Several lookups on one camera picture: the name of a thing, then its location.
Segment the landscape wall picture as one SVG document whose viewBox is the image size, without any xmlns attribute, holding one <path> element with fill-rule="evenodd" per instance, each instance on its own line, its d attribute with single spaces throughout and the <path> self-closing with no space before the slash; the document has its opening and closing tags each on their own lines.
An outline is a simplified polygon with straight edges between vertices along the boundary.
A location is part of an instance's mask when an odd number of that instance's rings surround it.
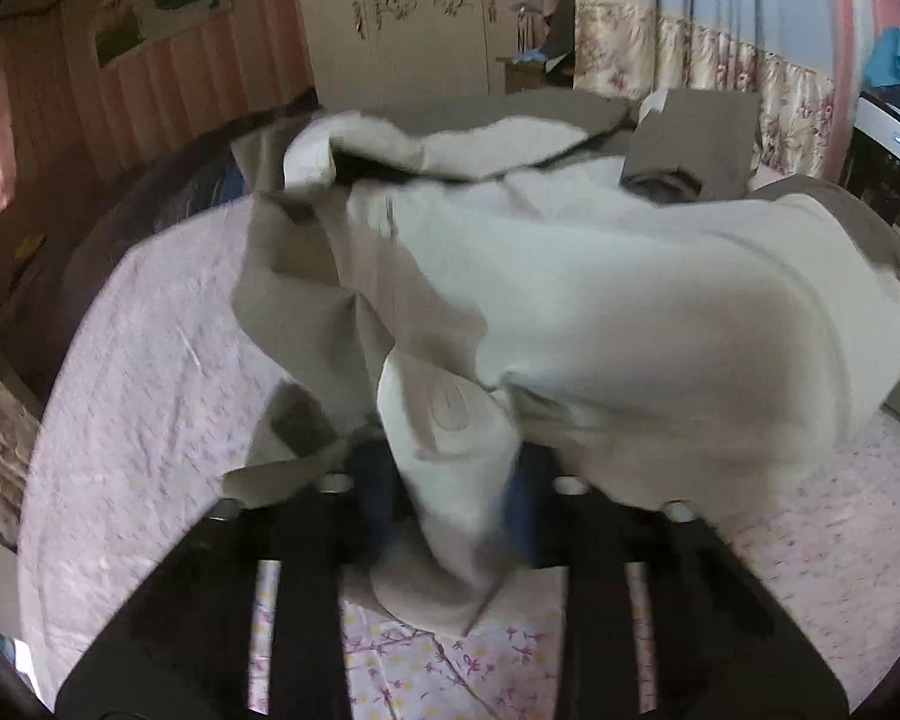
<svg viewBox="0 0 900 720">
<path fill-rule="evenodd" d="M 92 21 L 98 68 L 226 13 L 232 0 L 103 0 Z"/>
</svg>

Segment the white wardrobe with decals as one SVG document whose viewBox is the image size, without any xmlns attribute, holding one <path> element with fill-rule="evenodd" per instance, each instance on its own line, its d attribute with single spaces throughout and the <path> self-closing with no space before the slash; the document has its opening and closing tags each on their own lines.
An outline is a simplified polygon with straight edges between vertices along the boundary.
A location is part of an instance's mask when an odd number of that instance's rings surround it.
<svg viewBox="0 0 900 720">
<path fill-rule="evenodd" d="M 299 0 L 326 109 L 500 94 L 554 0 Z"/>
</svg>

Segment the wooden desk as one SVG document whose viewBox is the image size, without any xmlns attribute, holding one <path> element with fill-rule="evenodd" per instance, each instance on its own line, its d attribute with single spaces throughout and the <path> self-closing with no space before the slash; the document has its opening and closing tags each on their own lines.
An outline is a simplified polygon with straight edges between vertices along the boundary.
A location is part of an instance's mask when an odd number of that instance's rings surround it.
<svg viewBox="0 0 900 720">
<path fill-rule="evenodd" d="M 515 94 L 539 88 L 571 88 L 574 86 L 574 56 L 554 59 L 515 60 L 499 57 L 497 65 L 504 71 L 504 93 Z"/>
</svg>

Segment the grey and cream jacket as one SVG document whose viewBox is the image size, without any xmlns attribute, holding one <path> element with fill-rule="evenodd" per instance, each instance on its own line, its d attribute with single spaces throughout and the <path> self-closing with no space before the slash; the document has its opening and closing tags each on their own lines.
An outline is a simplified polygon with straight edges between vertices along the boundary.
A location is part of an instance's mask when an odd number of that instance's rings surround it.
<svg viewBox="0 0 900 720">
<path fill-rule="evenodd" d="M 749 187 L 754 112 L 540 89 L 240 138 L 233 313 L 287 380 L 227 493 L 406 494 L 361 589 L 464 634 L 532 559 L 505 518 L 525 444 L 640 509 L 777 491 L 900 381 L 900 237 L 813 177 Z"/>
</svg>

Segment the floral beige curtain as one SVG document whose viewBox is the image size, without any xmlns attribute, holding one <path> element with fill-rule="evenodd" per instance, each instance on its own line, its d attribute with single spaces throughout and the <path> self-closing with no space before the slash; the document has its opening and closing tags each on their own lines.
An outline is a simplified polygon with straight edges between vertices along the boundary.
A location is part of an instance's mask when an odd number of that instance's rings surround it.
<svg viewBox="0 0 900 720">
<path fill-rule="evenodd" d="M 726 29 L 635 0 L 575 0 L 574 85 L 642 99 L 660 88 L 759 96 L 759 160 L 779 174 L 824 174 L 836 83 Z"/>
</svg>

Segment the black cabinet at right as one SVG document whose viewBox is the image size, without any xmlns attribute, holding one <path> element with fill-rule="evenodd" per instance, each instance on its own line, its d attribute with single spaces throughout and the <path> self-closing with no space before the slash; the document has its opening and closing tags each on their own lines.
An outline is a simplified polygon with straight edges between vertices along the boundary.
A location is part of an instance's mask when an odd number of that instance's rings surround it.
<svg viewBox="0 0 900 720">
<path fill-rule="evenodd" d="M 839 184 L 900 235 L 900 110 L 868 91 L 857 103 Z"/>
</svg>

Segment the pink floral bed sheet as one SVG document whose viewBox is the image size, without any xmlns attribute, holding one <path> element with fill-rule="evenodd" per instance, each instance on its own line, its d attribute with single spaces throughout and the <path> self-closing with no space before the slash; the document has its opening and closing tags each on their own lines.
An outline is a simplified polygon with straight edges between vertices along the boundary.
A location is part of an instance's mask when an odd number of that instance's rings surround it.
<svg viewBox="0 0 900 720">
<path fill-rule="evenodd" d="M 22 626 L 37 679 L 68 671 L 245 460 L 281 369 L 238 328 L 238 200 L 123 257 L 77 332 L 41 420 L 23 503 Z M 718 530 L 861 706 L 900 660 L 900 424 L 873 418 L 772 502 Z M 543 718 L 554 704 L 556 589 L 532 583 L 455 642 L 347 608 L 362 718 Z"/>
</svg>

